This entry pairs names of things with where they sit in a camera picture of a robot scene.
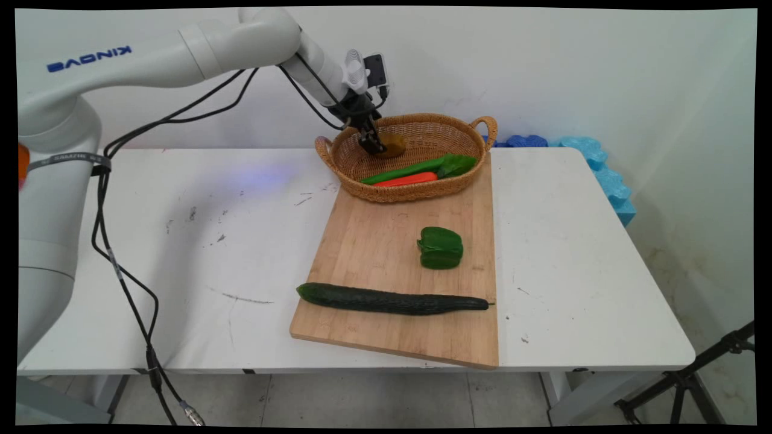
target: cable connector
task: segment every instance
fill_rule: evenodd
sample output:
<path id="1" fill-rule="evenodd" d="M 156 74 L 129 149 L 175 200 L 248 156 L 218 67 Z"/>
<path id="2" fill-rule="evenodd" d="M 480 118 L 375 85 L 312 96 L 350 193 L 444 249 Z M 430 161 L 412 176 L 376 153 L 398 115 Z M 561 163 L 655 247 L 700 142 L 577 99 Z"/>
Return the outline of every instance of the cable connector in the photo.
<path id="1" fill-rule="evenodd" d="M 158 369 L 158 359 L 155 357 L 155 350 L 150 345 L 145 350 L 145 360 L 147 361 L 147 374 L 150 376 L 150 384 L 156 392 L 161 392 L 161 386 L 164 383 L 161 379 L 161 372 Z"/>
<path id="2" fill-rule="evenodd" d="M 188 405 L 187 402 L 180 401 L 180 407 L 185 410 L 185 416 L 188 417 L 188 420 L 191 421 L 193 426 L 206 426 L 206 423 L 204 423 L 204 418 L 202 418 L 193 407 Z"/>

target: orange object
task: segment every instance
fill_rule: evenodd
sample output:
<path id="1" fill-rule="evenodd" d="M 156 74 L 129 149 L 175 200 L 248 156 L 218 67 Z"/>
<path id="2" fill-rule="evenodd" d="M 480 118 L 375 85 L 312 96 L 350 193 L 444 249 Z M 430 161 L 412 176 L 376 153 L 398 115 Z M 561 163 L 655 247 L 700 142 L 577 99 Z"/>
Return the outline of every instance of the orange object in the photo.
<path id="1" fill-rule="evenodd" d="M 27 166 L 29 166 L 29 151 L 23 144 L 19 144 L 19 179 L 27 179 Z"/>
<path id="2" fill-rule="evenodd" d="M 389 181 L 373 184 L 376 187 L 397 187 L 399 185 L 418 184 L 419 182 L 437 181 L 437 174 L 432 171 L 425 171 L 415 175 L 404 176 L 402 178 L 390 179 Z"/>

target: red carrot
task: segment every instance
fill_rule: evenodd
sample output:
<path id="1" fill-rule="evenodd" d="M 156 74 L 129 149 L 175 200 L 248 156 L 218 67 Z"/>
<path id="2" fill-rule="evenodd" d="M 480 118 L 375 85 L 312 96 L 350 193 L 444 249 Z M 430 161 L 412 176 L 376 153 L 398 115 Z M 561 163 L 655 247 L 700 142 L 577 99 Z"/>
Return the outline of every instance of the red carrot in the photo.
<path id="1" fill-rule="evenodd" d="M 431 171 L 417 173 L 415 175 L 405 176 L 403 178 L 391 179 L 389 181 L 378 182 L 376 187 L 397 187 L 398 185 L 418 184 L 419 182 L 436 181 L 437 174 Z"/>

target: table leg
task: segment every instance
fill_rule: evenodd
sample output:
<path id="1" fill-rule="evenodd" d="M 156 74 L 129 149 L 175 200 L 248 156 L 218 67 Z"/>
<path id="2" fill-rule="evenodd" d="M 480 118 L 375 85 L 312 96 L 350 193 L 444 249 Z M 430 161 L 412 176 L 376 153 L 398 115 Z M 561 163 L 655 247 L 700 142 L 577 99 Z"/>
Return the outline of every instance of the table leg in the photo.
<path id="1" fill-rule="evenodd" d="M 552 425 L 566 426 L 581 422 L 661 374 L 657 371 L 597 372 L 552 406 Z"/>
<path id="2" fill-rule="evenodd" d="M 75 398 L 16 377 L 16 410 L 48 423 L 108 423 L 110 413 Z"/>

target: wooden cutting board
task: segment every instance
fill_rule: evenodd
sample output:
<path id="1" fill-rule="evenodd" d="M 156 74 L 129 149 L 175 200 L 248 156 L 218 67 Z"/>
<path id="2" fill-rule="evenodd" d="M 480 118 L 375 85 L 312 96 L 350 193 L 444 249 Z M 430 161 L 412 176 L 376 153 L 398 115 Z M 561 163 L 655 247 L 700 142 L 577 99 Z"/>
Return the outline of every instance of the wooden cutting board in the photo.
<path id="1" fill-rule="evenodd" d="M 464 256 L 452 270 L 421 266 L 416 240 L 426 226 L 457 232 Z M 308 282 L 398 293 L 437 293 L 496 301 L 490 156 L 476 180 L 454 195 L 381 204 L 338 192 Z M 494 369 L 496 306 L 426 317 L 358 312 L 300 300 L 293 337 L 414 358 Z"/>

